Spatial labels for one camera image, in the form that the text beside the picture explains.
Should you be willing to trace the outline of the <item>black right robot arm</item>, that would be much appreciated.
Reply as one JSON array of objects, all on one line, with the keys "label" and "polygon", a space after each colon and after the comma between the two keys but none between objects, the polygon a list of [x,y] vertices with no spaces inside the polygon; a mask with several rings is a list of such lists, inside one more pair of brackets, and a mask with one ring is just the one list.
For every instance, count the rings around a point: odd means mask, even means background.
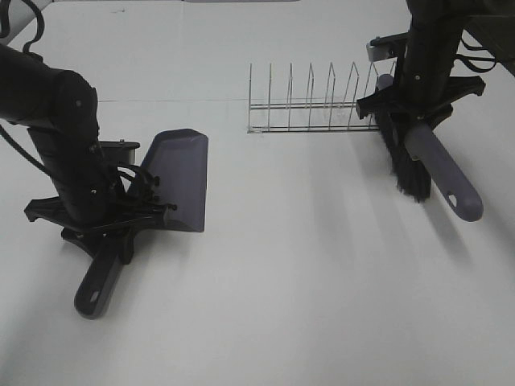
[{"label": "black right robot arm", "polygon": [[452,114],[451,103],[469,94],[480,96],[478,76],[451,75],[463,31],[473,18],[508,18],[513,1],[408,1],[410,29],[377,37],[366,48],[370,62],[395,58],[393,84],[356,102],[360,119],[391,113],[402,121],[425,121],[436,127]]}]

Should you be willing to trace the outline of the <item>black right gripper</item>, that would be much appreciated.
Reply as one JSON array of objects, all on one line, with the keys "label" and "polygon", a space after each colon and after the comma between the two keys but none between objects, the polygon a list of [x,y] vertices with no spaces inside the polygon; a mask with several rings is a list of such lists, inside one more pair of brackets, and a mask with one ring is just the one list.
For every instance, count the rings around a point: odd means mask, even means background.
[{"label": "black right gripper", "polygon": [[420,121],[434,129],[451,116],[454,102],[468,95],[481,97],[486,83],[480,76],[395,76],[393,86],[394,90],[377,90],[357,100],[357,116],[387,112],[392,113],[395,129]]}]

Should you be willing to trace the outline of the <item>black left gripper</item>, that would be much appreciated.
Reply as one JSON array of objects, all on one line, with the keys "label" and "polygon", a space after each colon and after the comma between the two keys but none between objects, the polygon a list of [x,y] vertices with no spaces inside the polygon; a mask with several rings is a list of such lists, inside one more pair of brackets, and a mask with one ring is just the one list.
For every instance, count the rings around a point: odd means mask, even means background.
[{"label": "black left gripper", "polygon": [[24,214],[30,222],[46,220],[76,233],[120,236],[131,228],[172,229],[177,205],[146,204],[135,207],[124,183],[56,183],[58,197],[33,199]]}]

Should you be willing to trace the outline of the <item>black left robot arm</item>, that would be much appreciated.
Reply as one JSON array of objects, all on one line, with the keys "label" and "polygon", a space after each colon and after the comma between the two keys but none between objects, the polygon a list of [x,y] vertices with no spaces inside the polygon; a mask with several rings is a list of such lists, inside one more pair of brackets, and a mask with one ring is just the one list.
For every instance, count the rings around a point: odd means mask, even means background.
[{"label": "black left robot arm", "polygon": [[33,199],[26,217],[79,234],[171,230],[177,207],[159,203],[159,176],[134,164],[139,143],[100,140],[97,90],[79,73],[52,68],[31,50],[45,21],[33,1],[24,4],[35,16],[36,31],[21,50],[1,47],[1,118],[26,127],[39,155],[33,157],[5,129],[1,135],[57,192]]}]

